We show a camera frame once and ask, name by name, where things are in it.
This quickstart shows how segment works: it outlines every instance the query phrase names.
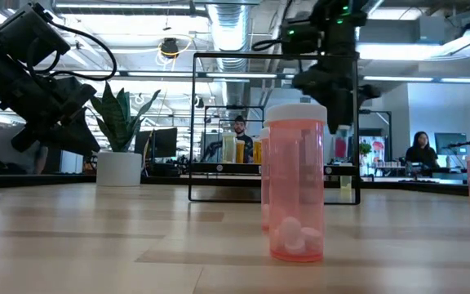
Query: black shirt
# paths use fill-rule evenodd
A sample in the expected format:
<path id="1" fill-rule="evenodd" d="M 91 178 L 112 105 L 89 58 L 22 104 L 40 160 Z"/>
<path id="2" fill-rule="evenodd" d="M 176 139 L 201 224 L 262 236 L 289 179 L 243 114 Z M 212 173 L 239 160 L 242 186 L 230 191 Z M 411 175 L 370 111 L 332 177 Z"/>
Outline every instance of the black shirt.
<path id="1" fill-rule="evenodd" d="M 253 140 L 246 135 L 238 136 L 237 140 L 244 141 L 244 163 L 248 163 L 253 156 Z"/>
<path id="2" fill-rule="evenodd" d="M 411 147 L 406 152 L 406 161 L 422 163 L 428 167 L 439 167 L 437 164 L 437 153 L 433 148 Z"/>

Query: robotic arm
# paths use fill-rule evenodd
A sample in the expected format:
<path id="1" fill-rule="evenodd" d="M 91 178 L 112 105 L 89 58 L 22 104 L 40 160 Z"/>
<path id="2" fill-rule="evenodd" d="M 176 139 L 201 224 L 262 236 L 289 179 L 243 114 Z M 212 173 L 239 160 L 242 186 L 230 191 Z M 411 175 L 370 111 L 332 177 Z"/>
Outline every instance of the robotic arm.
<path id="1" fill-rule="evenodd" d="M 299 13 L 297 17 L 284 19 L 278 40 L 257 42 L 252 47 L 254 51 L 262 51 L 280 43 L 284 54 L 321 55 L 323 52 L 324 56 L 351 57 L 321 58 L 293 78 L 293 87 L 327 107 L 331 134 L 340 125 L 353 124 L 353 58 L 358 57 L 356 28 L 366 24 L 367 14 L 361 11 L 366 3 L 366 0 L 318 0 L 309 17 Z M 380 95 L 379 89 L 371 85 L 359 87 L 357 105 L 360 108 L 365 100 Z"/>
<path id="2" fill-rule="evenodd" d="M 51 25 L 78 32 L 53 23 L 51 16 L 37 3 L 23 7 L 0 27 L 0 109 L 10 108 L 27 122 L 24 130 L 12 139 L 15 149 L 24 151 L 39 140 L 47 146 L 90 155 L 100 147 L 86 124 L 83 105 L 96 90 L 74 77 L 88 78 L 86 76 L 50 73 L 60 56 L 70 50 L 70 45 Z M 36 71 L 33 68 L 53 52 L 56 52 L 55 62 L 48 69 Z M 111 52 L 109 54 L 113 72 L 108 77 L 93 79 L 105 80 L 115 74 L 117 64 Z M 73 76 L 56 79 L 57 74 Z"/>

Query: dark hair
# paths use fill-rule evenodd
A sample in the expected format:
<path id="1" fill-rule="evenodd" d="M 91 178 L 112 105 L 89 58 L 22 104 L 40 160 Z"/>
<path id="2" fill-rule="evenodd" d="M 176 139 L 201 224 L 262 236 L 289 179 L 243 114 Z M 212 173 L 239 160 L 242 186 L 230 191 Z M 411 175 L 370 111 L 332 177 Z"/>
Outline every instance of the dark hair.
<path id="1" fill-rule="evenodd" d="M 428 138 L 428 144 L 425 145 L 424 148 L 429 149 L 429 136 L 425 131 L 419 131 L 415 134 L 415 138 L 413 139 L 413 147 L 420 147 L 418 144 L 418 138 L 420 138 L 421 135 L 425 135 Z"/>
<path id="2" fill-rule="evenodd" d="M 241 122 L 241 123 L 246 124 L 246 120 L 245 120 L 241 115 L 238 115 L 238 116 L 235 118 L 235 122 Z"/>

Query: potted plant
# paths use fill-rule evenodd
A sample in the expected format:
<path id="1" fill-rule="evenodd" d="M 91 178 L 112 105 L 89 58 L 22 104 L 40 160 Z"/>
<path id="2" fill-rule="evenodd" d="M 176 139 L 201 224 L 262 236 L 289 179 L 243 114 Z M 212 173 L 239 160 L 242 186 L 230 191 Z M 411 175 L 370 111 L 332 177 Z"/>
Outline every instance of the potted plant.
<path id="1" fill-rule="evenodd" d="M 371 144 L 360 143 L 358 148 L 358 152 L 360 153 L 360 165 L 364 165 L 364 158 L 367 157 L 367 154 L 371 153 Z"/>
<path id="2" fill-rule="evenodd" d="M 103 98 L 91 98 L 91 104 L 101 117 L 95 117 L 99 129 L 108 138 L 112 152 L 97 154 L 97 185 L 136 186 L 140 184 L 142 156 L 128 152 L 131 140 L 143 122 L 141 115 L 146 113 L 157 99 L 157 90 L 152 99 L 143 105 L 136 116 L 130 114 L 130 93 L 121 89 L 113 96 L 110 85 L 106 83 Z"/>

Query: woman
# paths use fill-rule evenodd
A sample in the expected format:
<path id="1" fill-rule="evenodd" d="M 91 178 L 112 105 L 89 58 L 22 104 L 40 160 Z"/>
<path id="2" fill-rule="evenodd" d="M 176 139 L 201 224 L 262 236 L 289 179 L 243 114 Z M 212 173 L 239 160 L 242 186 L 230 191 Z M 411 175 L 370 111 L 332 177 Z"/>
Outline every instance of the woman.
<path id="1" fill-rule="evenodd" d="M 422 163 L 427 167 L 440 167 L 437 163 L 437 153 L 429 146 L 429 137 L 425 131 L 419 131 L 413 139 L 413 146 L 406 152 L 406 161 Z"/>

